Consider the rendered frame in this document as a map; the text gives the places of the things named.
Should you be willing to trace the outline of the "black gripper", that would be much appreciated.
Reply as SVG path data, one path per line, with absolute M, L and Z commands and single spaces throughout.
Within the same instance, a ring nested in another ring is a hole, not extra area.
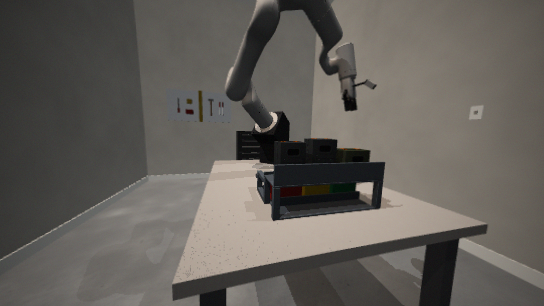
M 352 76 L 352 77 L 347 77 L 347 78 L 344 78 L 343 80 L 341 80 L 341 98 L 342 98 L 342 100 L 344 100 L 345 111 L 357 110 L 356 99 L 354 99 L 354 100 L 351 99 L 351 98 L 354 98 L 354 97 L 356 98 L 356 88 L 352 87 L 352 85 L 355 84 L 355 82 L 354 82 L 355 78 L 356 78 L 356 76 Z M 347 94 L 347 92 L 350 95 L 350 97 Z M 342 94 L 343 94 L 343 96 L 342 96 Z

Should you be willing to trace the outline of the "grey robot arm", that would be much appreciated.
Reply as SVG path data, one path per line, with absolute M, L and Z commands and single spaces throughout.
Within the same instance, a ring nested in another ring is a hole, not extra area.
M 328 56 L 328 52 L 343 36 L 329 0 L 256 0 L 255 11 L 234 67 L 228 73 L 225 93 L 232 101 L 241 100 L 243 108 L 256 122 L 255 129 L 259 133 L 272 130 L 278 122 L 278 116 L 268 112 L 256 94 L 251 77 L 264 47 L 276 31 L 280 12 L 290 10 L 303 10 L 321 38 L 323 43 L 319 63 L 327 75 L 338 73 L 339 81 L 357 76 L 353 43 L 339 46 L 335 58 L 330 59 Z

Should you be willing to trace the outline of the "black metal shelf rack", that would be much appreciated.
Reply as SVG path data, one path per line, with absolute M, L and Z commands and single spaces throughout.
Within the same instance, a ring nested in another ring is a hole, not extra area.
M 257 190 L 264 204 L 271 204 L 271 218 L 276 221 L 380 209 L 384 169 L 385 162 L 282 164 L 274 165 L 274 171 L 255 174 Z M 286 187 L 365 182 L 373 182 L 371 205 L 359 199 L 356 187 L 353 192 L 280 197 L 280 189 Z

